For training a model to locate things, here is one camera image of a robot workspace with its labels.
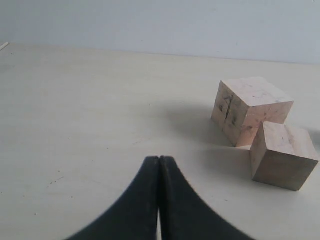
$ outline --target light wooden block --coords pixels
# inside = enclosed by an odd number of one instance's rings
[[[212,119],[236,147],[251,145],[263,121],[283,124],[294,100],[262,77],[220,82]]]
[[[318,164],[309,133],[301,128],[263,122],[250,149],[252,179],[298,191]]]

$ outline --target table surface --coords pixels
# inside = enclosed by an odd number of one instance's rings
[[[0,51],[0,238],[62,240],[175,157],[202,199],[258,240],[320,235],[320,167],[299,192],[251,181],[248,147],[211,121],[219,82],[261,76],[320,147],[320,66],[43,45]]]

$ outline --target wooden cube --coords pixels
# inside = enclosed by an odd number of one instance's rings
[[[298,191],[318,164],[309,133],[301,128],[263,122],[250,149],[252,179]]]
[[[293,99],[262,77],[220,82],[212,119],[236,147],[251,145],[262,121],[283,124]]]

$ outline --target wall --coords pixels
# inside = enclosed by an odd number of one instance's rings
[[[320,63],[320,0],[2,0],[0,40]]]

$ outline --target block face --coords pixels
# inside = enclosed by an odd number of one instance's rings
[[[212,119],[236,147],[251,145],[262,121],[283,124],[293,100],[262,77],[221,81]]]
[[[284,189],[298,191],[318,161],[268,150],[253,180]]]
[[[318,164],[309,133],[263,122],[250,149],[252,179],[298,191]]]

